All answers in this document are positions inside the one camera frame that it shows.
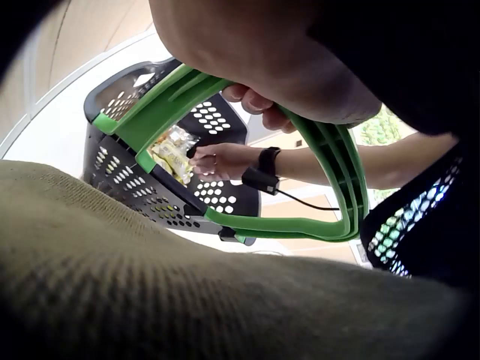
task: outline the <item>wrist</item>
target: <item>wrist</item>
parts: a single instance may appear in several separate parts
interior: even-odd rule
[[[258,158],[260,156],[260,153],[262,152],[264,148],[262,147],[250,147],[249,148],[249,159],[250,159],[250,166],[253,168],[258,167]]]

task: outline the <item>hand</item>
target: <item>hand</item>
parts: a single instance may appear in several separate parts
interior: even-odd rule
[[[257,164],[261,151],[258,147],[232,143],[202,146],[197,147],[190,164],[204,181],[239,180],[249,166]]]
[[[287,134],[296,130],[272,100],[265,99],[245,85],[230,85],[223,89],[222,96],[232,103],[241,101],[242,107],[250,114],[262,114],[262,123],[268,130],[281,130]]]
[[[322,1],[150,0],[168,51],[205,73],[240,85],[244,105],[260,101],[271,129],[292,130],[278,103],[315,121],[356,123],[380,101],[327,48],[307,35]]]

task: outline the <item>person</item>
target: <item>person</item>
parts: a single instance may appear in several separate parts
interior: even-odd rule
[[[400,188],[450,150],[457,140],[451,134],[414,133],[387,146],[358,146],[367,186]],[[262,148],[223,143],[198,147],[190,163],[205,181],[239,180],[247,167],[258,166]],[[318,185],[328,179],[309,148],[282,150],[275,158],[276,175]]]
[[[4,39],[2,72],[53,3],[36,1],[28,12],[10,4],[23,21]],[[317,120],[354,123],[373,115],[379,98],[423,132],[468,142],[449,116],[477,115],[478,87],[466,76],[471,47],[460,36],[474,12],[459,4],[412,12],[388,3],[389,21],[372,22],[372,31],[365,21],[371,4],[352,5],[353,16],[336,4],[150,1],[173,55],[265,99]],[[429,19],[451,30],[448,36]],[[386,44],[386,34],[407,41]],[[376,59],[361,61],[372,44]],[[444,56],[426,44],[441,44]],[[432,57],[430,68],[409,67]],[[442,79],[431,76],[437,67]],[[0,187],[6,359],[443,359],[476,351],[478,338],[465,322],[478,319],[471,291],[320,259],[222,253],[40,164],[1,161]],[[463,201],[478,205],[476,196]],[[478,229],[466,228],[475,238]]]

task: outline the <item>shopping basket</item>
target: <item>shopping basket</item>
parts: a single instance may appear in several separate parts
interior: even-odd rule
[[[135,87],[147,74],[151,78]],[[337,222],[261,218],[257,190],[230,181],[203,182],[196,176],[184,187],[155,163],[148,147],[176,123],[200,137],[196,146],[245,143],[245,124],[219,94],[229,83],[176,59],[142,62],[110,77],[85,100],[90,125],[83,179],[161,226],[218,234],[224,241],[250,245],[257,237],[357,237],[368,200],[358,153],[344,126],[313,122],[281,108],[333,187],[342,213]]]

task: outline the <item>finger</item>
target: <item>finger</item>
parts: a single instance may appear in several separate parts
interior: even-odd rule
[[[264,98],[252,89],[248,89],[243,96],[241,104],[245,111],[257,115],[272,107],[273,101]]]
[[[291,121],[287,122],[282,127],[282,132],[284,132],[285,134],[291,134],[294,131],[297,131],[297,128],[291,123]]]
[[[223,89],[222,96],[226,101],[238,103],[242,100],[248,89],[248,86],[242,84],[233,84]]]
[[[194,166],[203,166],[205,168],[211,168],[216,163],[216,157],[207,155],[199,159],[190,159],[189,163],[190,165],[194,165]]]
[[[289,124],[290,120],[277,106],[272,106],[263,112],[262,123],[268,130],[280,130]]]
[[[195,149],[195,154],[192,157],[192,160],[196,161],[205,156],[214,156],[216,151],[218,151],[219,144],[199,146]]]
[[[215,168],[204,168],[202,166],[195,166],[193,168],[195,174],[210,174],[215,172]]]

